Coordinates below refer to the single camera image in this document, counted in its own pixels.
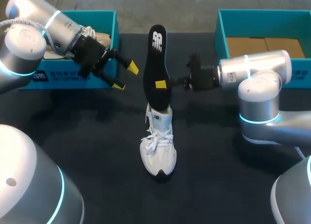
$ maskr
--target white sneaker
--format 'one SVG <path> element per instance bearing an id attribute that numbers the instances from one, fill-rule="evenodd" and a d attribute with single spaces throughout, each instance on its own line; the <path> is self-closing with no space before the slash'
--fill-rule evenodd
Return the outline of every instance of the white sneaker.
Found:
<path id="1" fill-rule="evenodd" d="M 140 144 L 140 155 L 147 171 L 157 177 L 171 174 L 176 165 L 177 152 L 173 143 L 173 111 L 157 112 L 147 105 L 147 137 Z"/>

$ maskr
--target teal box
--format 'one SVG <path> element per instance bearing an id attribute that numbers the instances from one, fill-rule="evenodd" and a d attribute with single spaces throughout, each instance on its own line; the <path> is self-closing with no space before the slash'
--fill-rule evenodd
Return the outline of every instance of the teal box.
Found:
<path id="1" fill-rule="evenodd" d="M 110 48 L 118 49 L 119 28 L 115 11 L 63 11 L 63 13 L 80 25 L 92 27 L 95 32 L 111 35 Z M 79 65 L 72 60 L 42 60 L 34 76 L 46 79 L 41 79 L 42 81 L 33 79 L 22 89 L 110 88 L 107 83 L 92 74 L 83 79 L 77 74 L 79 70 Z M 117 62 L 109 60 L 104 70 L 110 76 L 116 77 Z"/>
<path id="2" fill-rule="evenodd" d="M 219 10 L 217 63 L 230 58 L 226 37 L 296 38 L 305 59 L 292 59 L 292 80 L 285 88 L 311 88 L 311 17 L 307 10 Z"/>

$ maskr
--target shoe tongue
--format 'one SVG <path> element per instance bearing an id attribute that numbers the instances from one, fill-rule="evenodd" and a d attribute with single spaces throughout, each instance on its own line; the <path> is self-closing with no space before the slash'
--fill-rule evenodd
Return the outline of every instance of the shoe tongue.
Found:
<path id="1" fill-rule="evenodd" d="M 152 124 L 157 131 L 165 133 L 169 129 L 172 120 L 172 115 L 168 113 L 163 114 L 157 112 L 156 110 L 151 109 L 151 116 L 152 116 Z"/>

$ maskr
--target black insole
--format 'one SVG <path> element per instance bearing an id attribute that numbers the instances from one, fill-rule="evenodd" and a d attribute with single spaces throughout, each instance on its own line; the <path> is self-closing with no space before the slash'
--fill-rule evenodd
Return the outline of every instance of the black insole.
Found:
<path id="1" fill-rule="evenodd" d="M 166 30 L 161 25 L 153 26 L 149 31 L 148 55 L 143 75 L 143 86 L 150 106 L 157 111 L 164 111 L 170 104 L 172 89 L 165 66 L 167 46 Z M 165 81 L 166 88 L 156 88 L 156 82 Z"/>

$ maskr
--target black table surface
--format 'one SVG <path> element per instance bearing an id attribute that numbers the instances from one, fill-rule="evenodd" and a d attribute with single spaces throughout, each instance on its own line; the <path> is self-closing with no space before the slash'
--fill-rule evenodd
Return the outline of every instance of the black table surface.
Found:
<path id="1" fill-rule="evenodd" d="M 174 89 L 177 165 L 164 184 L 140 158 L 147 101 L 142 75 L 146 34 L 121 34 L 120 51 L 140 74 L 120 71 L 126 90 L 11 91 L 0 96 L 0 122 L 28 134 L 74 181 L 86 224 L 275 224 L 270 191 L 299 161 L 291 147 L 254 146 L 239 132 L 236 92 Z M 167 69 L 188 74 L 188 55 L 215 63 L 214 34 L 168 34 Z M 308 110 L 311 90 L 283 89 L 282 110 Z"/>

